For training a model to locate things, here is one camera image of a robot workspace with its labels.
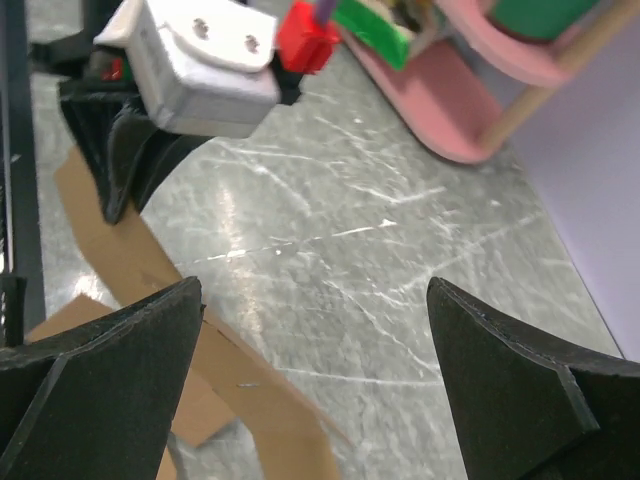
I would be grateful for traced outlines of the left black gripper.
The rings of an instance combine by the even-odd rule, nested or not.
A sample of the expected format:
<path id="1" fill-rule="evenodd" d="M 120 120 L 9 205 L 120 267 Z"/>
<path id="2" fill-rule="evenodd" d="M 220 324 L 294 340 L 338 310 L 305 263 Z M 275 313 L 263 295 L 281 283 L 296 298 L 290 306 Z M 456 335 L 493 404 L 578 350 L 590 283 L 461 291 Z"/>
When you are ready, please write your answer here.
<path id="1" fill-rule="evenodd" d="M 32 57 L 36 64 L 55 75 L 82 79 L 99 91 L 121 87 L 140 95 L 125 51 L 94 42 L 122 2 L 83 2 L 82 30 L 50 43 L 35 44 Z M 296 103 L 300 76 L 285 69 L 276 42 L 269 67 L 281 93 L 277 105 Z M 63 97 L 60 103 L 92 174 L 103 218 L 109 224 L 121 220 L 130 190 L 135 208 L 143 210 L 172 171 L 210 140 L 208 136 L 158 130 L 145 143 L 142 97 Z"/>

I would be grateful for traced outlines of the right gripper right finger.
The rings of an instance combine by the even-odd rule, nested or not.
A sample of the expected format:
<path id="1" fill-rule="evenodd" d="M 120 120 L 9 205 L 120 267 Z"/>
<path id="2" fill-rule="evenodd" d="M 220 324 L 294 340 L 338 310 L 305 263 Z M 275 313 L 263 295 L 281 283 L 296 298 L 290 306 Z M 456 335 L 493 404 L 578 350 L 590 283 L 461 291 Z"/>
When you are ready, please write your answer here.
<path id="1" fill-rule="evenodd" d="M 639 365 L 434 277 L 432 338 L 470 479 L 636 479 Z"/>

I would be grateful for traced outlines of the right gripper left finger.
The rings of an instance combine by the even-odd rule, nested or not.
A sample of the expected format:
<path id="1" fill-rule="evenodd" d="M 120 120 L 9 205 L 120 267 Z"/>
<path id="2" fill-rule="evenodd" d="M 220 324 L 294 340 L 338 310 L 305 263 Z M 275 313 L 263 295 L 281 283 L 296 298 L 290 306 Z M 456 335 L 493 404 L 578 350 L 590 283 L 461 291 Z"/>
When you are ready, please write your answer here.
<path id="1" fill-rule="evenodd" d="M 4 479 L 153 479 L 203 319 L 195 277 L 1 350 Z"/>

